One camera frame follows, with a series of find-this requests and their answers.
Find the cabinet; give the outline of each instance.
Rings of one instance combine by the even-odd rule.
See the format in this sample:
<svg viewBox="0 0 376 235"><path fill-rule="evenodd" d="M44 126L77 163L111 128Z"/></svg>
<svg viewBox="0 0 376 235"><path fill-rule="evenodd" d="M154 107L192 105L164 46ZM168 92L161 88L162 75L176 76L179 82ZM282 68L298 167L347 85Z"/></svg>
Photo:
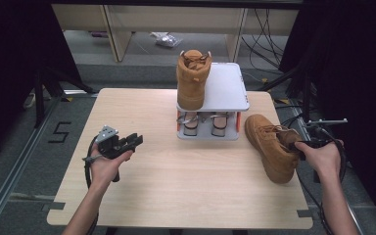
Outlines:
<svg viewBox="0 0 376 235"><path fill-rule="evenodd" d="M216 33L225 37L236 62L243 34L260 34L266 19L271 35L289 35L297 10L53 4L62 29L106 31L114 58L123 60L132 31Z"/></svg>

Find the forearm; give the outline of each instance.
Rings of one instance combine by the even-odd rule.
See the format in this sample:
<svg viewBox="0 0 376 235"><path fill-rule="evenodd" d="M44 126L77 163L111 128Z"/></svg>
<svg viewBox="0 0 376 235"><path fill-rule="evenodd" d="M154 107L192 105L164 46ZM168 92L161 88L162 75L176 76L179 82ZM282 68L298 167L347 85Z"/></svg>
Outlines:
<svg viewBox="0 0 376 235"><path fill-rule="evenodd" d="M86 234L96 218L107 186L92 184L63 234Z"/></svg>
<svg viewBox="0 0 376 235"><path fill-rule="evenodd" d="M334 234L357 234L338 176L322 177L321 185L325 217Z"/></svg>

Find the white shelf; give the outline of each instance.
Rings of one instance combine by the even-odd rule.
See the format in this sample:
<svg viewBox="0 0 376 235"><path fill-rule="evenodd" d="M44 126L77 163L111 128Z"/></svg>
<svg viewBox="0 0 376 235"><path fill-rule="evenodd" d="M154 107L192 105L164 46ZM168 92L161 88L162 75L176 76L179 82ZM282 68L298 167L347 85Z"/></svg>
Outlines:
<svg viewBox="0 0 376 235"><path fill-rule="evenodd" d="M209 118L205 122L199 120L196 136L185 135L183 124L180 124L177 135L186 140L237 140L239 136L237 122L240 121L237 113L247 111L249 107L240 67L235 63L212 63L206 82L204 105L196 112L228 112L225 136L212 135L212 119ZM176 109L182 116L187 112L178 104L176 104Z"/></svg>

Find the shoe rack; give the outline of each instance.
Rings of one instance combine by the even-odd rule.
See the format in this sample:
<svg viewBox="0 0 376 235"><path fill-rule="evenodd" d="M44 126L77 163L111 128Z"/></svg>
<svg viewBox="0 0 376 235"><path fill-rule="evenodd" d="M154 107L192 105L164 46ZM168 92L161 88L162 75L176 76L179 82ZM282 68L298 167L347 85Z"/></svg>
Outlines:
<svg viewBox="0 0 376 235"><path fill-rule="evenodd" d="M241 112L250 107L246 87L240 67L236 63L212 63L206 82L203 107L197 111L198 125L196 135L185 135L185 124L177 123L177 136L183 140L237 140L239 137ZM187 113L176 104L177 116ZM224 136L212 135L214 113L227 113Z"/></svg>

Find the wooden table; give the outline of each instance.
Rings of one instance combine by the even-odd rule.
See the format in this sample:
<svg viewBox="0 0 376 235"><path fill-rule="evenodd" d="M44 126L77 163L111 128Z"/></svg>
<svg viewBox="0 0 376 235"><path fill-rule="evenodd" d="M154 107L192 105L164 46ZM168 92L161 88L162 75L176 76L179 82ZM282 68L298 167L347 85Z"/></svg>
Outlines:
<svg viewBox="0 0 376 235"><path fill-rule="evenodd" d="M248 92L250 108L242 113L236 141L181 140L176 135L176 90L103 89L83 129L55 198L63 210L50 210L47 220L66 225L84 197L81 158L92 138L107 124L125 137L137 132L144 143L120 167L98 225L160 228L309 229L311 217L295 174L284 185L272 183L259 152L244 133L249 115L279 120L266 92Z"/></svg>

